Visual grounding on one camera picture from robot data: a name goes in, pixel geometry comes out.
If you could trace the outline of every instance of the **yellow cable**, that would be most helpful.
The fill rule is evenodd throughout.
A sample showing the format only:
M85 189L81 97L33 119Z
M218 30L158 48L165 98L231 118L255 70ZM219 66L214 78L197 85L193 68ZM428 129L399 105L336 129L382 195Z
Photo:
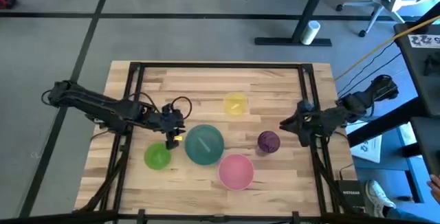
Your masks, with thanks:
M354 67L356 67L356 66L357 66L358 64L360 64L363 60L367 59L369 56L371 56L371 54L375 53L378 49L382 48L383 46L385 46L385 45L386 45L387 43L389 43L390 41L394 41L395 39L398 39L398 38L400 38L401 36L405 36L405 35L409 34L410 32L412 32L412 31L414 31L414 30L417 30L417 29L419 29L419 28L421 28L421 27L423 27L423 26L425 26L425 25L427 25L427 24L429 24L429 23L432 23L432 22L436 21L437 19L440 19L440 15L439 15L439 16L436 16L436 17L434 17L434 18L432 18L432 19L429 19L429 20L427 20L427 21L425 21L425 22L423 22L423 23L420 23L419 25L416 25L416 26L414 26L414 27L412 27L412 28L410 28L410 29L408 29L408 30L405 30L405 31L403 31L403 32L401 32L401 33L399 33L399 34L397 34L396 36L394 36L394 37L388 39L387 41L383 42L382 44L380 44L379 46L377 46L377 48L375 48L374 50L372 50L371 52L369 52L367 55L365 55L363 58L359 59L359 61L357 61L354 65L352 65L348 70L346 70L346 71L345 71L344 73L342 73L340 76L336 77L336 78L335 78L335 81L337 81L337 80L339 80L339 78L345 76L345 75L346 75L347 73L349 73Z

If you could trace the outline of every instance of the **yellow bowl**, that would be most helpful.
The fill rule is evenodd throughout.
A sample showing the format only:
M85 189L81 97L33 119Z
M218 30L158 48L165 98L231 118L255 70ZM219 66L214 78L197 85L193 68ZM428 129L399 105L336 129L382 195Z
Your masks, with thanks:
M248 110L247 98L243 93L229 93L223 100L225 112L229 115L243 115Z

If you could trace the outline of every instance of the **black box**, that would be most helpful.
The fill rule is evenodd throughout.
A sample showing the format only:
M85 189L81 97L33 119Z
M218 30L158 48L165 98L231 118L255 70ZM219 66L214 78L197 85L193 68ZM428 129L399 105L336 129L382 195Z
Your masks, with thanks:
M365 213L361 183L357 180L337 180L336 183L349 205Z

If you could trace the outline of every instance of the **sticker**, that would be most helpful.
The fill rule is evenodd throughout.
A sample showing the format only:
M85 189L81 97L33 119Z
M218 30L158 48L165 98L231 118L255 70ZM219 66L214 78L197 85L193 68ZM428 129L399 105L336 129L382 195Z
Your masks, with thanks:
M413 48L440 48L440 35L408 35Z

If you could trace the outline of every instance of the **purple ball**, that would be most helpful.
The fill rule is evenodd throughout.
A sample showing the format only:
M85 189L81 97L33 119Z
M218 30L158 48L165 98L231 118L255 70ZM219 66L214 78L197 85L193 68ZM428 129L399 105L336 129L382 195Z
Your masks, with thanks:
M280 145L280 137L273 131L264 131L258 137L258 147L265 153L276 152Z

